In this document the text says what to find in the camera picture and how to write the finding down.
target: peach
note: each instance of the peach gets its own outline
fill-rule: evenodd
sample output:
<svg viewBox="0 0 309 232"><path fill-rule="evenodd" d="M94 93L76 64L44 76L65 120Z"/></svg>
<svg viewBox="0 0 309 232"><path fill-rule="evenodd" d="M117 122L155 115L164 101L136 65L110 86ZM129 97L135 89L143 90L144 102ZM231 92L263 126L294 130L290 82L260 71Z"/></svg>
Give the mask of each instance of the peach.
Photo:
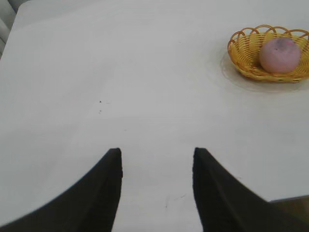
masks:
<svg viewBox="0 0 309 232"><path fill-rule="evenodd" d="M299 64L301 51L290 38L276 38L263 45L260 63L268 73L289 73Z"/></svg>

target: pink fruit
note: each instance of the pink fruit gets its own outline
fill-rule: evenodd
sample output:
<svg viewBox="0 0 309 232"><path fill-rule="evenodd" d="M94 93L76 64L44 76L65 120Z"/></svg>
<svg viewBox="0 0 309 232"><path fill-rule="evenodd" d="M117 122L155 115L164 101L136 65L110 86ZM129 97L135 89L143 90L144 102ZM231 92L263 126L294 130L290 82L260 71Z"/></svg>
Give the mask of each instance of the pink fruit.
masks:
<svg viewBox="0 0 309 232"><path fill-rule="evenodd" d="M289 73L299 64L301 51L289 38L276 38L263 45L260 63L269 73Z"/></svg>

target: white tabletop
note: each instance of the white tabletop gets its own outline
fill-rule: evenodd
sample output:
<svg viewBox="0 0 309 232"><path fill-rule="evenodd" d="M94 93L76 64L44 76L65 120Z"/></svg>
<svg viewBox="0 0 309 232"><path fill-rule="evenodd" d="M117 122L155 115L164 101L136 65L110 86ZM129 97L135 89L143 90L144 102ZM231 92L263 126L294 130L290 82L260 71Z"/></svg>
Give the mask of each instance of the white tabletop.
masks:
<svg viewBox="0 0 309 232"><path fill-rule="evenodd" d="M309 29L307 0L32 0L0 61L0 224L123 152L114 231L201 231L196 146L267 201L309 194L309 83L259 84L226 45Z"/></svg>

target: gray chair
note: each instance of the gray chair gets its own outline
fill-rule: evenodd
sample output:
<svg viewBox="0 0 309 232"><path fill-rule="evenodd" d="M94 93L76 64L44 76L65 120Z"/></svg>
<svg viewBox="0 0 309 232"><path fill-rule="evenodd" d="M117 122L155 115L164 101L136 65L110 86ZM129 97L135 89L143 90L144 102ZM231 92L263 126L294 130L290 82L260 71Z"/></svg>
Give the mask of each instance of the gray chair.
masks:
<svg viewBox="0 0 309 232"><path fill-rule="evenodd" d="M0 0L0 58L19 6L28 0Z"/></svg>

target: wicker basket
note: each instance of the wicker basket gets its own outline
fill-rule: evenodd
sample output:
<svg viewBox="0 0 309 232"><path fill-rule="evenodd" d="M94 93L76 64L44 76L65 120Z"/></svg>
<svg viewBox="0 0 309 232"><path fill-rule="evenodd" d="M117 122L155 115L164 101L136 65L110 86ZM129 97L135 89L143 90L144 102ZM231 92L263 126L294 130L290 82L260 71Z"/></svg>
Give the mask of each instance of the wicker basket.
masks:
<svg viewBox="0 0 309 232"><path fill-rule="evenodd" d="M277 38L293 39L301 49L298 67L287 74L266 72L259 63L260 49L264 43ZM228 54L236 68L246 77L266 82L299 82L309 77L309 32L301 29L288 30L283 27L260 25L244 28L232 35L228 42Z"/></svg>

